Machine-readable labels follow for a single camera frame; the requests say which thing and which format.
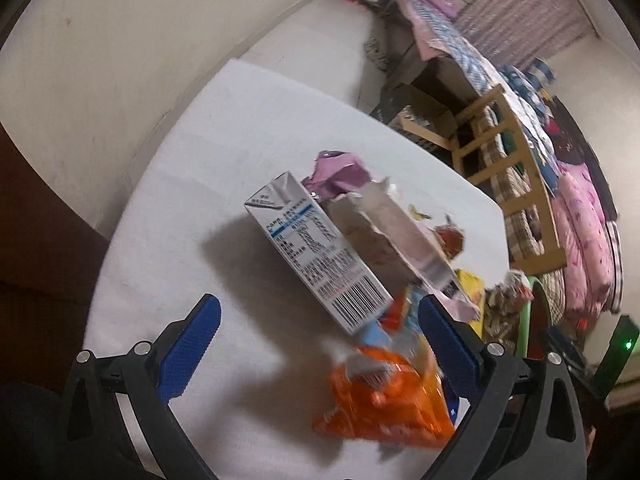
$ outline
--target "white tablecloth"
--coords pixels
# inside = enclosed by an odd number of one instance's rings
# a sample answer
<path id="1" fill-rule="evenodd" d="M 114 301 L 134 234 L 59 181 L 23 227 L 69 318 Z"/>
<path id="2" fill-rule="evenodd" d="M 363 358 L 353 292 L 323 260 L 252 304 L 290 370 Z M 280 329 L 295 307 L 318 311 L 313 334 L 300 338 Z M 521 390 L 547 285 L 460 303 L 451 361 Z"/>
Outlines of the white tablecloth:
<path id="1" fill-rule="evenodd" d="M 328 375 L 348 339 L 245 212 L 244 200 L 321 150 L 357 153 L 408 203 L 466 233 L 455 264 L 487 285 L 508 270 L 502 213 L 429 153 L 333 98 L 233 60 L 194 99 L 147 168 L 100 272 L 85 347 L 100 356 L 153 340 L 203 293 L 222 325 L 170 406 L 226 479 L 420 478 L 436 452 L 343 442 L 310 429 L 332 405 Z M 140 429 L 121 402 L 142 460 Z"/>

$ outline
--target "pink curtain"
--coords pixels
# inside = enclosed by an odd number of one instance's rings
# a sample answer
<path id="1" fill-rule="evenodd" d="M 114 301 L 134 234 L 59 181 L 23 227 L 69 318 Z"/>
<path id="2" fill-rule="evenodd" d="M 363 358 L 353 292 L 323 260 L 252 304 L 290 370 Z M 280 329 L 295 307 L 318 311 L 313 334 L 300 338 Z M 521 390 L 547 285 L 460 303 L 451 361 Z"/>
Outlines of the pink curtain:
<path id="1" fill-rule="evenodd" d="M 578 0 L 477 0 L 456 28 L 494 65 L 526 68 L 595 35 Z"/>

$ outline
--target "orange snack wrapper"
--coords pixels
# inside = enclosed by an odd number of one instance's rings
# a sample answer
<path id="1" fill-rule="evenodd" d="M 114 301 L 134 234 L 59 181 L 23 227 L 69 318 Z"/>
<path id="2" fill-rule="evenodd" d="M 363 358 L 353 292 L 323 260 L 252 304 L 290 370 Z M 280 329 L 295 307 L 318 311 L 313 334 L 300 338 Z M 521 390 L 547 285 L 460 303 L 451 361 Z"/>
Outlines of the orange snack wrapper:
<path id="1" fill-rule="evenodd" d="M 400 354 L 358 350 L 332 372 L 336 407 L 312 427 L 345 438 L 443 448 L 454 428 L 434 367 L 421 376 Z"/>

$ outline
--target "cardboard box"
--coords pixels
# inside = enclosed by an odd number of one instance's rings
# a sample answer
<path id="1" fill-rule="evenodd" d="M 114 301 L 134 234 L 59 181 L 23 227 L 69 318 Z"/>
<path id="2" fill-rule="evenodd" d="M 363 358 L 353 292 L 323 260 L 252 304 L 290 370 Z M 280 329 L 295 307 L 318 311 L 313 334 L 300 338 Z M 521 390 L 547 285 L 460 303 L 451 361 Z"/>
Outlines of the cardboard box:
<path id="1" fill-rule="evenodd" d="M 415 114 L 427 119 L 431 123 L 431 128 L 425 128 L 402 117 L 400 112 L 407 105 L 411 106 Z M 371 112 L 371 116 L 385 124 L 398 118 L 403 130 L 448 150 L 450 149 L 449 139 L 458 128 L 453 114 L 445 105 L 406 84 L 398 85 L 386 92 L 380 98 L 380 104 Z"/>
<path id="2" fill-rule="evenodd" d="M 289 171 L 244 207 L 347 333 L 379 317 L 391 304 L 377 277 Z"/>

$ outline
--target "metal screw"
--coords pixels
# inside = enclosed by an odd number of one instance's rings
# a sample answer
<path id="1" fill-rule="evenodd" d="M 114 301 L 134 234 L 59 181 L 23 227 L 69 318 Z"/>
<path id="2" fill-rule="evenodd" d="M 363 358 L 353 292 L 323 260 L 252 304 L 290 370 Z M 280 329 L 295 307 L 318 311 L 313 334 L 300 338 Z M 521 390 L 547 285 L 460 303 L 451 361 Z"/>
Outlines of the metal screw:
<path id="1" fill-rule="evenodd" d="M 151 350 L 151 344 L 148 343 L 147 341 L 141 341 L 140 343 L 138 343 L 133 347 L 133 351 L 137 355 L 147 355 L 150 350 Z"/>
<path id="2" fill-rule="evenodd" d="M 91 357 L 91 352 L 89 352 L 88 350 L 82 350 L 76 356 L 76 361 L 78 361 L 79 363 L 85 363 L 89 360 L 90 357 Z"/>
<path id="3" fill-rule="evenodd" d="M 562 358 L 555 352 L 549 352 L 546 358 L 549 359 L 550 363 L 555 365 L 559 365 L 562 362 Z"/>
<path id="4" fill-rule="evenodd" d="M 502 345 L 498 343 L 489 343 L 486 346 L 486 349 L 489 351 L 489 354 L 491 355 L 500 356 L 504 354 L 504 348 L 502 348 Z"/>

